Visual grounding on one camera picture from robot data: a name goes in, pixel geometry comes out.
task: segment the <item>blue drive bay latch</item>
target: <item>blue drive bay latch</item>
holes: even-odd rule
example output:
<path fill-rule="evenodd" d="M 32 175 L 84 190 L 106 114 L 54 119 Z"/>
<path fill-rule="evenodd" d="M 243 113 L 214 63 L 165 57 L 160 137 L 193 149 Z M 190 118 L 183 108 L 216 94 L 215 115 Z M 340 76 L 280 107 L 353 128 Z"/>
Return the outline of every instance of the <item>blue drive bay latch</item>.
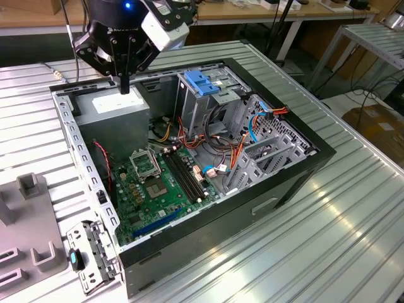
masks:
<path fill-rule="evenodd" d="M 184 76 L 201 96 L 212 95 L 220 91 L 220 88 L 213 85 L 208 77 L 200 71 L 186 71 Z"/>

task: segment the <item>table leg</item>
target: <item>table leg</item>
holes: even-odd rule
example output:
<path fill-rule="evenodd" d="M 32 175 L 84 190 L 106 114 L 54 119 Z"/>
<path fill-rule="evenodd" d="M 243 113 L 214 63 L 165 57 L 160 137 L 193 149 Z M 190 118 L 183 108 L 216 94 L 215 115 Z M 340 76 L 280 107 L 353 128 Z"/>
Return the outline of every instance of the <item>table leg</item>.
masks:
<path fill-rule="evenodd" d="M 292 45 L 293 40 L 295 40 L 297 31 L 299 30 L 302 22 L 303 21 L 294 21 L 292 23 L 292 26 L 290 27 L 289 32 L 285 38 L 285 41 L 283 41 L 278 57 L 276 57 L 277 60 L 285 60 L 289 48 Z"/>
<path fill-rule="evenodd" d="M 312 72 L 309 82 L 306 86 L 307 90 L 311 90 L 312 87 L 314 86 L 314 84 L 316 84 L 317 78 L 320 75 L 320 73 L 322 72 L 323 68 L 325 67 L 325 65 L 327 64 L 328 60 L 330 59 L 331 55 L 333 54 L 336 46 L 338 45 L 341 37 L 342 37 L 342 30 L 343 30 L 343 26 L 340 27 L 337 31 L 336 34 L 333 38 L 333 40 L 331 40 L 329 46 L 327 47 L 326 51 L 324 52 L 323 56 L 321 57 L 320 61 L 317 63 L 316 68 L 314 69 L 314 71 Z"/>
<path fill-rule="evenodd" d="M 363 24 L 370 24 L 374 19 L 374 16 L 369 16 L 365 19 Z M 354 50 L 354 47 L 356 46 L 356 43 L 351 41 L 348 45 L 348 47 L 345 49 L 343 52 L 342 56 L 339 58 L 339 60 L 336 62 L 333 72 L 335 72 L 348 58 L 349 54 Z"/>

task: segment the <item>blue pcie slot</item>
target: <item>blue pcie slot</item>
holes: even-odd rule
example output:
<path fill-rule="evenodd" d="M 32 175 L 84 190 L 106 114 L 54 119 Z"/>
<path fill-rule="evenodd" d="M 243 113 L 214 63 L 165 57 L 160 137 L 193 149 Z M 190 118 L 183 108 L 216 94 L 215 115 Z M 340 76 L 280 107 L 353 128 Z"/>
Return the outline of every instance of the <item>blue pcie slot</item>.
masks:
<path fill-rule="evenodd" d="M 178 210 L 171 213 L 170 215 L 167 215 L 167 216 L 157 220 L 156 222 L 153 222 L 153 223 L 151 223 L 151 224 L 149 224 L 149 225 L 147 225 L 145 227 L 142 227 L 139 230 L 135 230 L 132 233 L 132 237 L 136 238 L 136 237 L 139 237 L 140 235 L 147 234 L 148 232 L 161 227 L 162 225 L 166 224 L 167 222 L 172 221 L 174 218 L 177 217 L 177 215 L 179 214 L 179 212 L 181 210 L 182 210 L 182 208 L 179 208 Z"/>

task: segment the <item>motherboard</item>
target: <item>motherboard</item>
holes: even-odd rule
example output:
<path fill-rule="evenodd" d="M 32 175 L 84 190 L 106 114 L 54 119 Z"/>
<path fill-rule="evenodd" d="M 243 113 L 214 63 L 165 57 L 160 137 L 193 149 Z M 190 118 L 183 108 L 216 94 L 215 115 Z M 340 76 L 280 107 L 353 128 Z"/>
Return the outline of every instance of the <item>motherboard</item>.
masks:
<path fill-rule="evenodd" d="M 153 170 L 155 165 L 159 175 Z M 182 147 L 169 155 L 141 151 L 140 156 L 132 155 L 112 169 L 116 211 L 121 221 L 116 230 L 119 245 L 127 245 L 219 199 L 218 191 L 208 180 L 195 178 L 195 167 L 194 159 Z M 146 177 L 147 170 L 152 175 Z"/>

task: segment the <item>aluminum extrusion table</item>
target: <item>aluminum extrusion table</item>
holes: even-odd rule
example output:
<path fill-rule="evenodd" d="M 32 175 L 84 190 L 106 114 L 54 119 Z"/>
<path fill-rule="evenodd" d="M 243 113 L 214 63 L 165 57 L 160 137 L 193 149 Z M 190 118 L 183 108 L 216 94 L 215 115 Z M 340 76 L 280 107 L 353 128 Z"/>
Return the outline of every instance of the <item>aluminum extrusion table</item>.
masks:
<path fill-rule="evenodd" d="M 308 90 L 311 90 L 314 84 L 316 84 L 321 71 L 343 36 L 349 38 L 351 43 L 335 64 L 333 71 L 338 69 L 345 62 L 356 45 L 364 47 L 385 61 L 385 64 L 382 64 L 376 72 L 376 75 L 382 74 L 388 64 L 397 69 L 404 69 L 404 32 L 395 32 L 382 24 L 342 25 L 318 62 L 316 69 L 313 71 L 310 82 L 307 85 Z M 374 79 L 368 87 L 371 87 L 372 84 L 375 83 L 375 80 L 376 79 Z"/>
<path fill-rule="evenodd" d="M 292 201 L 164 278 L 132 302 L 395 302 L 404 290 L 404 171 L 336 118 L 254 47 L 241 42 L 160 54 L 151 69 L 233 57 L 285 102 L 337 154 Z M 54 62 L 69 80 L 74 61 Z M 80 63 L 81 80 L 96 72 Z M 0 69 L 0 182 L 43 174 L 64 240 L 91 219 L 49 85 L 39 64 Z M 83 295 L 71 266 L 10 302 L 125 302 L 116 281 Z"/>

